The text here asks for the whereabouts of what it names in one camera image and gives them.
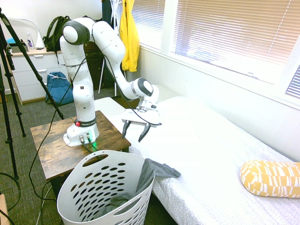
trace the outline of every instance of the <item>connector plug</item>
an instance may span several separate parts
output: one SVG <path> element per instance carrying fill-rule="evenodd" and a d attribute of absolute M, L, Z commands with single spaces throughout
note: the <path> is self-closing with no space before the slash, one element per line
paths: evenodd
<path fill-rule="evenodd" d="M 82 135 L 79 136 L 79 139 L 80 139 L 81 143 L 85 143 L 85 139 L 84 139 L 84 137 Z"/>

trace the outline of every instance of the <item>tripod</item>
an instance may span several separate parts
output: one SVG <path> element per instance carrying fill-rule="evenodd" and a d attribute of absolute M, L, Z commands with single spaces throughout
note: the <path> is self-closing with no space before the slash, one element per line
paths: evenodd
<path fill-rule="evenodd" d="M 44 85 L 43 78 L 38 74 L 37 70 L 35 69 L 35 67 L 32 63 L 32 61 L 30 60 L 28 54 L 26 53 L 26 50 L 24 49 L 20 39 L 18 38 L 17 34 L 15 33 L 14 29 L 12 28 L 9 20 L 6 18 L 6 16 L 3 13 L 1 13 L 1 11 L 2 11 L 2 9 L 0 8 L 0 18 L 4 22 L 6 28 L 8 29 L 8 31 L 10 33 L 10 35 L 15 40 L 17 46 L 19 47 L 19 49 L 23 53 L 25 59 L 27 60 L 27 62 L 30 65 L 33 73 L 35 74 L 35 76 L 37 77 L 37 79 L 41 83 L 42 87 L 44 88 L 44 90 L 45 90 L 46 94 L 48 95 L 49 99 L 51 100 L 53 106 L 57 109 L 57 112 L 58 112 L 60 118 L 63 120 L 64 119 L 63 114 L 57 108 L 55 101 L 53 100 L 53 98 L 52 98 L 51 94 L 49 93 L 48 89 L 46 88 L 46 86 Z M 11 70 L 14 70 L 15 67 L 14 67 L 14 64 L 13 64 L 13 61 L 12 61 L 12 58 L 11 58 L 10 47 L 8 47 L 8 45 L 6 43 L 1 25 L 0 25 L 0 56 L 2 58 L 2 63 L 3 63 L 4 70 L 5 70 L 4 75 L 6 76 L 6 78 L 8 80 L 9 88 L 11 90 L 11 94 L 12 94 L 13 101 L 14 101 L 14 104 L 15 104 L 16 115 L 19 118 L 19 123 L 20 123 L 20 126 L 21 126 L 22 135 L 23 135 L 23 137 L 25 137 L 26 134 L 25 134 L 25 131 L 24 131 L 22 120 L 21 120 L 22 113 L 19 110 L 17 99 L 15 97 L 15 91 L 14 91 L 14 87 L 13 87 L 13 84 L 12 84 L 12 81 L 11 81 L 11 77 L 13 75 L 9 71 L 8 63 L 9 63 L 9 66 L 10 66 Z M 16 164 L 15 164 L 13 139 L 12 139 L 12 136 L 11 136 L 11 130 L 10 130 L 10 124 L 9 124 L 9 118 L 8 118 L 8 108 L 7 108 L 7 104 L 6 104 L 6 100 L 5 100 L 5 92 L 4 91 L 5 91 L 5 88 L 4 88 L 4 84 L 3 84 L 2 72 L 1 72 L 1 69 L 0 69 L 0 94 L 1 94 L 1 98 L 2 98 L 2 106 L 3 106 L 5 126 L 6 126 L 6 132 L 7 132 L 7 140 L 5 141 L 5 143 L 9 144 L 10 155 L 11 155 L 13 169 L 14 169 L 14 176 L 15 176 L 16 179 L 18 179 L 17 168 L 16 168 Z"/>

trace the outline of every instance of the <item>white wall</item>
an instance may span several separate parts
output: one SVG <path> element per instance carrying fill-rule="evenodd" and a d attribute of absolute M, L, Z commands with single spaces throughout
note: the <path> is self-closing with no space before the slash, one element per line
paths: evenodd
<path fill-rule="evenodd" d="M 71 19 L 87 15 L 93 19 L 102 18 L 101 0 L 0 0 L 2 13 L 6 17 L 26 18 L 34 21 L 43 36 L 51 21 L 61 15 L 70 16 Z M 12 27 L 20 39 L 26 40 L 26 33 L 30 32 L 33 40 L 37 39 L 35 26 L 31 22 L 10 19 Z M 1 21 L 6 39 L 11 38 Z M 6 77 L 3 76 L 5 90 L 9 90 Z"/>
<path fill-rule="evenodd" d="M 137 71 L 153 84 L 205 102 L 257 139 L 300 160 L 299 110 L 142 48 Z"/>

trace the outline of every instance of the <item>window sill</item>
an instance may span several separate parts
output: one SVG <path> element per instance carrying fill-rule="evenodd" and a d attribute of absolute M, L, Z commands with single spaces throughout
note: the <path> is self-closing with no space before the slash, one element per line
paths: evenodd
<path fill-rule="evenodd" d="M 141 44 L 141 48 L 148 52 L 157 54 L 166 59 L 172 60 L 184 66 L 195 69 L 209 76 L 213 76 L 227 83 L 231 83 L 235 86 L 238 86 L 250 92 L 256 93 L 258 95 L 277 101 L 289 107 L 300 110 L 300 99 L 286 95 L 284 93 L 279 93 L 279 91 L 277 90 L 274 84 L 260 81 L 247 75 L 243 75 L 228 69 L 224 69 L 208 63 L 193 60 L 187 57 L 178 56 L 172 53 L 170 53 L 169 55 L 165 55 L 160 53 L 159 50 L 143 44 Z"/>

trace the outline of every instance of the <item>yellow jacket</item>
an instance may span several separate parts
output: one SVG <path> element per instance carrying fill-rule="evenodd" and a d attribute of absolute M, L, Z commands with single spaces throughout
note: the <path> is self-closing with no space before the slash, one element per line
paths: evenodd
<path fill-rule="evenodd" d="M 131 14 L 135 0 L 123 0 L 123 12 L 120 20 L 120 38 L 125 45 L 125 57 L 122 69 L 135 72 L 140 51 L 140 40 Z"/>

